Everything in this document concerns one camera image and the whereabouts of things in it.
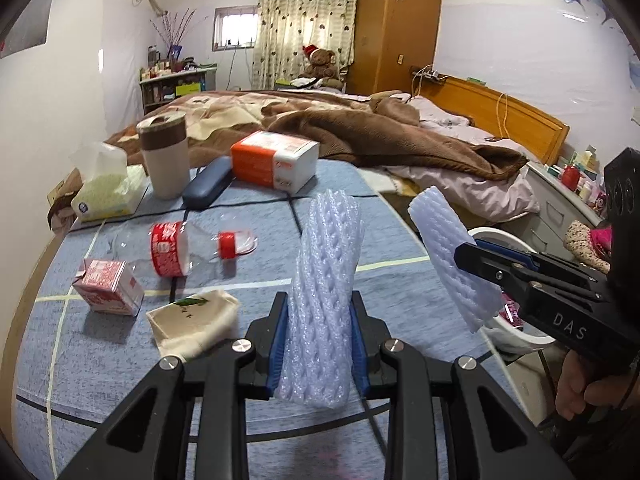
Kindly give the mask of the person right hand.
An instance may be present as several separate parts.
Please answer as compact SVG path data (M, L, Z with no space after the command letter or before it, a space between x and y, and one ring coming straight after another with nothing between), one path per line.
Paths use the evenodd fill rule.
M578 353L570 350L564 358L556 387L555 409L566 420L582 414L588 405L617 408L623 396L625 404L615 414L619 420L639 418L639 379L634 374L597 378L594 367Z

